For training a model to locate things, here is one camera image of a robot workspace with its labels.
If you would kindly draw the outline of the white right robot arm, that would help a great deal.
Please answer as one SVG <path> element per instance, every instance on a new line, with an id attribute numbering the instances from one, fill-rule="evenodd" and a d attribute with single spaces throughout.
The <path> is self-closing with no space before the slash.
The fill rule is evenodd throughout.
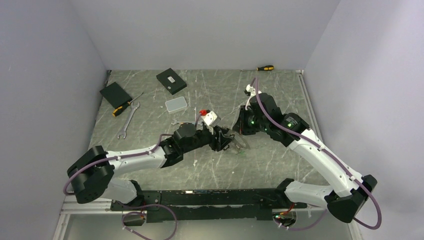
<path id="1" fill-rule="evenodd" d="M 282 113 L 271 95 L 248 91 L 245 94 L 247 102 L 240 107 L 232 129 L 242 136 L 267 134 L 304 158 L 328 183 L 314 185 L 286 178 L 275 189 L 276 203 L 282 208 L 305 203 L 327 209 L 341 222 L 355 220 L 377 179 L 371 174 L 362 175 L 339 160 L 299 115 Z"/>

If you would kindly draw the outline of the round metal keyring plate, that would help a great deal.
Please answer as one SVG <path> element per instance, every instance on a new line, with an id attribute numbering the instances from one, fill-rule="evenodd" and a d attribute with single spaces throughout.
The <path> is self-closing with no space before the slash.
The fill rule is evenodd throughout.
<path id="1" fill-rule="evenodd" d="M 229 143 L 229 148 L 235 154 L 241 154 L 242 152 L 251 148 L 247 140 L 245 140 L 245 138 L 236 131 L 230 129 L 227 133 L 224 134 L 224 136 L 231 140 Z"/>

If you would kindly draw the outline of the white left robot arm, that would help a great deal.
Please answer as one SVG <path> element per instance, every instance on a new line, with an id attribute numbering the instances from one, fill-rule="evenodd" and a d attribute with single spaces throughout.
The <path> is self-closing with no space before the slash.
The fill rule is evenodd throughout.
<path id="1" fill-rule="evenodd" d="M 161 169 L 181 162 L 184 155 L 204 146 L 220 152 L 234 140 L 227 127 L 198 129 L 184 123 L 173 134 L 161 134 L 157 144 L 127 151 L 106 151 L 101 145 L 86 151 L 68 170 L 68 182 L 63 192 L 75 196 L 79 204 L 98 198 L 119 201 L 131 210 L 144 203 L 141 186 L 135 180 L 123 180 L 121 175 L 145 169 Z"/>

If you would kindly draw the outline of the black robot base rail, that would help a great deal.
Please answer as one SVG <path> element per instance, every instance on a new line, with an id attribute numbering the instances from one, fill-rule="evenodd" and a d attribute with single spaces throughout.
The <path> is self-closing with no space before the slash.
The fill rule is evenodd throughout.
<path id="1" fill-rule="evenodd" d="M 279 211 L 305 209 L 285 202 L 274 188 L 145 190 L 142 211 L 147 223 L 188 220 L 255 219 L 270 221 Z"/>

